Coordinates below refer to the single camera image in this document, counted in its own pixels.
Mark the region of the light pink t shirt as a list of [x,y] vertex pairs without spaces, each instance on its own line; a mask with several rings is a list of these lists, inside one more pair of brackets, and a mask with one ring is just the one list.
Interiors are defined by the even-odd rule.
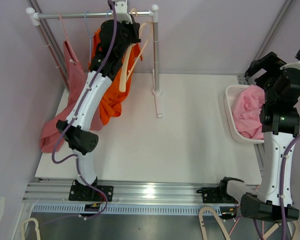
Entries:
[[232,111],[236,130],[245,138],[263,140],[260,113],[265,103],[264,90],[258,86],[250,85],[242,91]]

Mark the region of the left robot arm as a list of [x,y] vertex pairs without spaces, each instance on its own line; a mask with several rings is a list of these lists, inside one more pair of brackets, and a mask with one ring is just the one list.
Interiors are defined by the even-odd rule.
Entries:
[[94,54],[90,61],[86,83],[70,114],[65,120],[58,120],[56,128],[60,133],[59,144],[65,140],[75,158],[76,180],[83,186],[80,195],[87,201],[97,197],[98,188],[92,183],[97,175],[94,154],[99,137],[91,132],[95,112],[106,91],[114,82],[128,48],[140,43],[140,23],[107,20],[101,24],[94,41]]

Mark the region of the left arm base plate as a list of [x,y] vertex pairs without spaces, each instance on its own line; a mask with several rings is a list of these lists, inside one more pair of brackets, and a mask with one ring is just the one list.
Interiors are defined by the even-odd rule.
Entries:
[[[113,191],[114,191],[113,186],[98,185],[96,188],[105,194],[109,202],[112,201]],[[105,197],[100,192],[81,184],[71,186],[68,200],[76,201],[76,202],[105,202],[106,201]]]

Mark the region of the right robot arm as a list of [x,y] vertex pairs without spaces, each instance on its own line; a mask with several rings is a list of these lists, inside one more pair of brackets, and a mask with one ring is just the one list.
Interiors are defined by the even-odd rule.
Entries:
[[300,97],[300,50],[295,57],[297,62],[286,63],[270,52],[252,61],[245,72],[251,77],[265,70],[255,79],[265,95],[259,115],[265,148],[262,181],[258,191],[253,191],[241,179],[224,177],[217,190],[222,202],[237,200],[245,218],[284,224],[300,216],[290,190],[294,145],[300,139],[300,115],[295,107]]

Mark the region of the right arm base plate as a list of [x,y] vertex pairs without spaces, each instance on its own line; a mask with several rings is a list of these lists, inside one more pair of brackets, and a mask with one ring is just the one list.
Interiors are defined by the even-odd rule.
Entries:
[[220,186],[202,187],[196,191],[202,197],[204,204],[235,204],[236,200],[228,195]]

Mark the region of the orange t shirt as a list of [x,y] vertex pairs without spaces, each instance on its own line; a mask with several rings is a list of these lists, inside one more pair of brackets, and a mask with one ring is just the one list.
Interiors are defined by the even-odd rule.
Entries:
[[[143,60],[143,56],[140,55],[140,52],[141,52],[141,48],[139,44],[136,44],[135,46],[132,47],[129,55],[126,73],[128,73],[129,70],[131,70],[135,62],[137,62],[138,60],[141,61]],[[122,102],[127,98],[130,92],[132,75],[134,73],[134,70],[131,72],[131,75],[126,82],[125,92],[120,92],[119,90],[121,71],[122,68],[120,68],[120,70],[118,71],[113,83],[107,89],[99,104],[99,116],[104,126],[109,123],[111,118],[119,117],[121,115]]]

